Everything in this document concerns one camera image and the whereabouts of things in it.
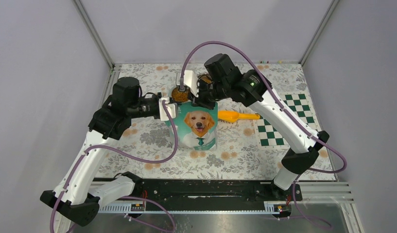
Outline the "orange plastic scoop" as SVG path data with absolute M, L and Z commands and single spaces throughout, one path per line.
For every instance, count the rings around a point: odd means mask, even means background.
M 218 119 L 229 123 L 234 123 L 238 120 L 259 120 L 259 114 L 245 114 L 235 111 L 218 111 Z

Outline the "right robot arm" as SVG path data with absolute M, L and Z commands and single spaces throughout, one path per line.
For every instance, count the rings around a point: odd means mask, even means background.
M 281 160 L 283 167 L 271 186 L 275 199 L 285 199 L 292 183 L 315 163 L 329 134 L 311 128 L 300 119 L 278 98 L 271 83 L 259 71 L 250 69 L 241 73 L 230 57 L 222 53 L 209 58 L 204 67 L 211 83 L 199 81 L 193 103 L 211 109 L 217 101 L 232 99 L 267 120 L 289 144 L 290 149 Z

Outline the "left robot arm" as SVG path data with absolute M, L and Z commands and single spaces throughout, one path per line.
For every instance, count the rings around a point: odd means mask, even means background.
M 128 196 L 141 197 L 143 187 L 129 177 L 119 178 L 90 189 L 99 167 L 132 120 L 141 117 L 160 117 L 159 105 L 162 93 L 143 93 L 139 80 L 120 78 L 112 87 L 101 108 L 88 125 L 85 141 L 73 165 L 54 190 L 46 190 L 40 200 L 52 208 L 50 230 L 54 232 L 55 215 L 59 213 L 80 226 L 88 225 L 100 208 Z

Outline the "green pet food bag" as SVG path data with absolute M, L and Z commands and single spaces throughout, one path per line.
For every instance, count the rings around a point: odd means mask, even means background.
M 193 106 L 191 101 L 178 105 L 173 119 L 177 131 L 178 146 L 194 150 L 217 148 L 218 106 L 210 110 Z

